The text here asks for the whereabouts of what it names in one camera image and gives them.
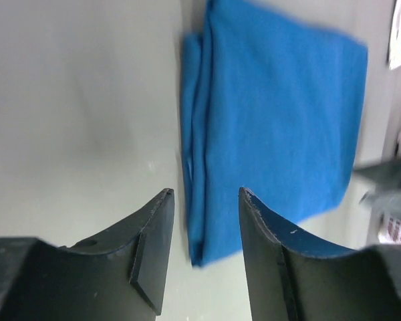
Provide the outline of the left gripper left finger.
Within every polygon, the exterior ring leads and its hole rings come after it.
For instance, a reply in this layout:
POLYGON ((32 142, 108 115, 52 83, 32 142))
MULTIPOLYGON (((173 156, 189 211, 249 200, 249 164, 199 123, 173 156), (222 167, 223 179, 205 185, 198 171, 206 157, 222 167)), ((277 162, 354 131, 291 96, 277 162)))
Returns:
POLYGON ((0 237, 0 320, 154 320, 173 223, 174 192, 164 189, 71 247, 0 237))

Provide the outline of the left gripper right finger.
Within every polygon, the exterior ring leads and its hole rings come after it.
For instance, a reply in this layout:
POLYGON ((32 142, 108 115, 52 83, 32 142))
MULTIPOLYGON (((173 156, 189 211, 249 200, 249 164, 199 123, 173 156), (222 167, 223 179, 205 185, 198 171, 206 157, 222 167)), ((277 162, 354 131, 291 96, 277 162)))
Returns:
POLYGON ((401 245, 326 241, 239 191, 254 320, 401 320, 401 245))

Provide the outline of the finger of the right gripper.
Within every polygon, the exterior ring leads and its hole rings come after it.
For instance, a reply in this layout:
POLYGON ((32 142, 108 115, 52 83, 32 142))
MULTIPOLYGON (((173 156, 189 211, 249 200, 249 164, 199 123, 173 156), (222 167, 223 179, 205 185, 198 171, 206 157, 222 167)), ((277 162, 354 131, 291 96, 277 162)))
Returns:
POLYGON ((356 167, 353 169, 353 173, 375 184, 376 189, 368 191, 360 201, 374 208, 376 201, 382 193, 401 187, 401 157, 381 163, 356 167))

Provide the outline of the blue t shirt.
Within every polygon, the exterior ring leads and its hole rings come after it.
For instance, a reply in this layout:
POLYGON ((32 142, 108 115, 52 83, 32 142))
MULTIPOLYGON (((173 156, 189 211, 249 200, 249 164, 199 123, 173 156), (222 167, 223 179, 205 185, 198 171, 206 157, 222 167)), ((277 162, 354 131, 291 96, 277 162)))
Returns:
POLYGON ((181 135, 188 251, 241 249, 238 194, 293 223, 338 207, 362 118, 368 49, 251 1, 209 1, 184 37, 181 135))

